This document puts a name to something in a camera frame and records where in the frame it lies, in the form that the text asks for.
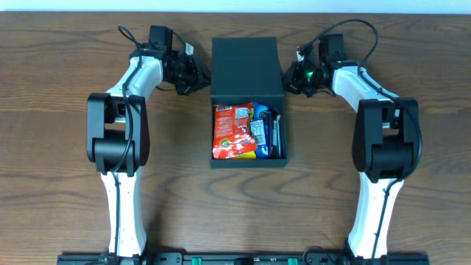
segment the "red bag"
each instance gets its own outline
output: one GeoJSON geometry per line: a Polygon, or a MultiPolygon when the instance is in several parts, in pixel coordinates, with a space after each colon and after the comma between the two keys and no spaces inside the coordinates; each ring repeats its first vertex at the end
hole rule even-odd
{"type": "Polygon", "coordinates": [[[253,103],[214,105],[214,113],[214,159],[233,158],[257,149],[249,128],[249,121],[253,117],[253,103]]]}

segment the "black lid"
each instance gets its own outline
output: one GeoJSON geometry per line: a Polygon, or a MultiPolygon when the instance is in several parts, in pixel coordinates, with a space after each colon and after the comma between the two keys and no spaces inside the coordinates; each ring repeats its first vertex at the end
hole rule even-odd
{"type": "Polygon", "coordinates": [[[213,38],[211,96],[284,96],[277,39],[213,38]]]}

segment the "black box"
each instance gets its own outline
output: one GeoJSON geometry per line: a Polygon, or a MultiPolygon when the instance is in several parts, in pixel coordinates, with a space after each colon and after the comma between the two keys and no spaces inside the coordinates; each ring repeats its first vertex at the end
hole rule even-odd
{"type": "MultiPolygon", "coordinates": [[[[272,168],[288,163],[285,94],[276,38],[213,38],[211,106],[257,102],[281,114],[281,158],[217,160],[211,152],[211,168],[272,168]]],[[[211,150],[214,139],[214,108],[211,150]]]]}

